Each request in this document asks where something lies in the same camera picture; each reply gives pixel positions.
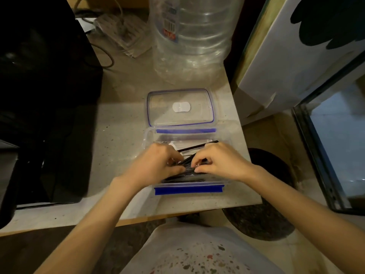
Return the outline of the person's left hand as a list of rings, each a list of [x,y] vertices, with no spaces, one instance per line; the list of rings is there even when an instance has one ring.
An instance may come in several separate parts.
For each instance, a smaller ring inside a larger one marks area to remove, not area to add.
[[[120,192],[136,194],[140,190],[171,177],[163,176],[165,166],[178,166],[183,157],[171,145],[153,143],[145,149],[111,186]]]

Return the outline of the large black appliance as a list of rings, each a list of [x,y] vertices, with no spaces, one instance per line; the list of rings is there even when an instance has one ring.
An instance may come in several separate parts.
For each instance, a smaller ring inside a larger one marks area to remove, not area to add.
[[[0,229],[86,196],[102,79],[67,0],[0,0]]]

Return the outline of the white box with black print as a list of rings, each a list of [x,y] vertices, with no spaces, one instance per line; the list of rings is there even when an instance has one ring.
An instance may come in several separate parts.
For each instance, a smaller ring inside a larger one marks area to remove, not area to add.
[[[242,126],[365,74],[365,0],[268,0],[232,80]]]

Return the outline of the black framed glass tank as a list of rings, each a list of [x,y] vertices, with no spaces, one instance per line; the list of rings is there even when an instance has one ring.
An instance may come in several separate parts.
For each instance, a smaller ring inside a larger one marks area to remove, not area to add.
[[[365,50],[292,109],[327,206],[365,217]]]

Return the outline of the dark round stool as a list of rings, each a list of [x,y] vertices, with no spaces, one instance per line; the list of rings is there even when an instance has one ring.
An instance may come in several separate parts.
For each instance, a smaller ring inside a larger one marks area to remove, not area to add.
[[[290,166],[278,156],[259,149],[248,148],[253,164],[263,167],[270,174],[295,188]],[[222,209],[228,221],[241,233],[258,240],[277,241],[288,237],[295,227],[267,200],[250,206]]]

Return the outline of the white speckled shirt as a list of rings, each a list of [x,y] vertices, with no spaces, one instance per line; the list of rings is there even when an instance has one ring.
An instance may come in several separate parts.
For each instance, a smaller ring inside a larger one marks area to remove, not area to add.
[[[285,274],[227,227],[157,227],[120,274]]]

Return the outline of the person's right forearm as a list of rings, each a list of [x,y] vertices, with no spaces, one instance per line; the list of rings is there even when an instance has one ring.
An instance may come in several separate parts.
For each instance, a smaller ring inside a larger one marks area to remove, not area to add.
[[[365,231],[308,198],[260,166],[244,182],[345,274],[365,274]]]

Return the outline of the clear container with blue clips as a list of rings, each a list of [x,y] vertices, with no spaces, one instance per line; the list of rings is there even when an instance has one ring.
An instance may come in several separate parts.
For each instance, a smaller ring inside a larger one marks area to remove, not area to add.
[[[144,133],[143,149],[149,147],[152,143],[162,143],[164,141],[180,140],[198,140],[212,139],[219,142],[231,143],[231,134],[228,126],[225,124],[200,124],[191,126],[159,126],[150,127]],[[172,183],[157,184],[154,186],[155,195],[169,194],[189,194],[189,193],[222,193],[226,184],[230,183],[216,175],[212,175],[212,182],[194,182],[194,183]]]

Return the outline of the thin black stick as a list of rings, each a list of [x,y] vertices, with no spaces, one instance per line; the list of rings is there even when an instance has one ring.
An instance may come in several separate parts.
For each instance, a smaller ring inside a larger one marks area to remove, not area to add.
[[[208,143],[218,143],[218,142],[219,141],[216,140],[216,141],[211,141],[211,142],[208,142]],[[208,143],[198,144],[198,145],[195,145],[195,146],[191,146],[191,147],[186,147],[186,148],[183,148],[183,149],[179,149],[179,150],[177,150],[177,152],[181,153],[181,152],[186,152],[186,151],[198,149],[198,148],[204,147]]]

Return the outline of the clear packet of black sticks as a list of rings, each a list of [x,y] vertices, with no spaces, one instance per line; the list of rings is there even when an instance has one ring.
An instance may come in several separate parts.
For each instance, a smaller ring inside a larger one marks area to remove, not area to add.
[[[196,153],[185,158],[178,165],[184,166],[185,171],[183,173],[173,175],[161,181],[162,184],[172,183],[194,183],[194,182],[212,182],[214,177],[207,173],[196,173],[195,168],[191,167],[191,162]]]

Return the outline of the clear lid with blue seal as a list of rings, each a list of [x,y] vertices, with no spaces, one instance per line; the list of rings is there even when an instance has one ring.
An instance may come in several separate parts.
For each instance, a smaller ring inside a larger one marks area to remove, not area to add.
[[[213,98],[205,88],[149,92],[146,109],[150,127],[191,126],[215,121]]]

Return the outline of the person's left forearm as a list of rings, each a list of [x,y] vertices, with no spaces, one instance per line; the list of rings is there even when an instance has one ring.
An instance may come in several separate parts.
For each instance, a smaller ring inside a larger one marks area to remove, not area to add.
[[[34,274],[90,274],[123,211],[145,187],[144,179],[122,175],[54,249]]]

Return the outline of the large clear water bottle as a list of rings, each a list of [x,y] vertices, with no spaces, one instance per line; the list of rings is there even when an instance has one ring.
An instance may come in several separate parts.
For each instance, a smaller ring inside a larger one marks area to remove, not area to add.
[[[245,0],[149,0],[153,65],[165,81],[212,82]]]

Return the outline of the white power strip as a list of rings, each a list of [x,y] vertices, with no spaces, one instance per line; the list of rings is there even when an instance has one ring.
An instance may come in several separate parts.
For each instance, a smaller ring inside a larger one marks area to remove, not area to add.
[[[93,24],[97,31],[129,57],[137,58],[153,46],[148,23],[134,13],[124,15],[105,13],[97,17]]]

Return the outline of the person's right hand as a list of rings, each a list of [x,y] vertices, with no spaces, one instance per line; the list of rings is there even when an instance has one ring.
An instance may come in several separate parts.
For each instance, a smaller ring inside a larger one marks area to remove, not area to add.
[[[242,157],[232,146],[225,143],[208,143],[194,156],[191,167],[203,164],[217,166],[217,176],[248,183],[264,169]]]

